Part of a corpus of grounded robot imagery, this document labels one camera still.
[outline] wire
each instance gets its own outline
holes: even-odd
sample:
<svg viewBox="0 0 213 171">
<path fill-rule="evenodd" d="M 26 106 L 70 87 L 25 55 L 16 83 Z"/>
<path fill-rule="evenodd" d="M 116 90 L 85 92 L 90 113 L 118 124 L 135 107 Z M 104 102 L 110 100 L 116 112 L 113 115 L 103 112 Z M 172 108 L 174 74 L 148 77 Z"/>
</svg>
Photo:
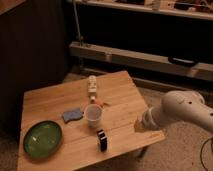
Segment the wire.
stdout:
<svg viewBox="0 0 213 171">
<path fill-rule="evenodd" d="M 204 162 L 203 162 L 203 149 L 205 147 L 205 145 L 211 141 L 211 151 L 212 151 L 212 155 L 213 155 L 213 137 L 212 138 L 209 138 L 207 139 L 206 141 L 204 141 L 203 145 L 201 146 L 201 149 L 200 149 L 200 162 L 201 162 L 201 165 L 203 166 L 203 168 L 208 171 L 207 167 L 205 166 Z"/>
</svg>

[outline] gray sponge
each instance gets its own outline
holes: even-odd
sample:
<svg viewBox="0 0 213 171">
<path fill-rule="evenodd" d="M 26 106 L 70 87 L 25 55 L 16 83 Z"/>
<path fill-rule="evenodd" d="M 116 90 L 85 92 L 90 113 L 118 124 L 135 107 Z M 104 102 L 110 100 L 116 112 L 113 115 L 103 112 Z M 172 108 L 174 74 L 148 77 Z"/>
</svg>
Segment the gray sponge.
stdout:
<svg viewBox="0 0 213 171">
<path fill-rule="evenodd" d="M 62 114 L 62 118 L 65 123 L 68 123 L 69 121 L 76 121 L 83 118 L 83 112 L 81 112 L 80 108 L 76 108 L 76 109 L 64 112 Z"/>
</svg>

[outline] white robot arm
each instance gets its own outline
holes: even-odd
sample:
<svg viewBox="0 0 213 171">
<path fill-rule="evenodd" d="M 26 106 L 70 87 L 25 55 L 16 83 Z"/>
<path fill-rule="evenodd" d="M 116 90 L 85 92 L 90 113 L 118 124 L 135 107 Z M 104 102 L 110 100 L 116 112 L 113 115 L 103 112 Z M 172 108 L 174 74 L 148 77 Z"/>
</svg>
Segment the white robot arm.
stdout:
<svg viewBox="0 0 213 171">
<path fill-rule="evenodd" d="M 177 121 L 191 122 L 213 133 L 213 109 L 195 91 L 166 93 L 159 106 L 143 114 L 141 123 L 146 129 L 158 130 Z"/>
</svg>

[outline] white cup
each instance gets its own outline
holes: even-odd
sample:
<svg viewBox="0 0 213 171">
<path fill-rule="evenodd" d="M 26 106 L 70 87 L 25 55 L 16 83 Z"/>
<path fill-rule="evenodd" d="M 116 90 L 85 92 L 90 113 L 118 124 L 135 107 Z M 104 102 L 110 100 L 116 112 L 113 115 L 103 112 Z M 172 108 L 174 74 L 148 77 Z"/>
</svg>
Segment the white cup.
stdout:
<svg viewBox="0 0 213 171">
<path fill-rule="evenodd" d="M 95 128 L 100 124 L 102 108 L 97 104 L 89 104 L 84 109 L 84 115 L 88 121 L 89 126 Z"/>
</svg>

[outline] green bowl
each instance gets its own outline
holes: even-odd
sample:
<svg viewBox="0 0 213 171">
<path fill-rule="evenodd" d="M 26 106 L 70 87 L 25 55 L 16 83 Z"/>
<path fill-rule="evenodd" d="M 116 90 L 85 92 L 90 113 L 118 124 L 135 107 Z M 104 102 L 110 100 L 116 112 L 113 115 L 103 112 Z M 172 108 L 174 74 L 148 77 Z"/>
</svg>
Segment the green bowl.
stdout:
<svg viewBox="0 0 213 171">
<path fill-rule="evenodd" d="M 62 130 L 53 121 L 42 121 L 32 126 L 24 137 L 24 151 L 33 160 L 52 155 L 60 146 Z"/>
</svg>

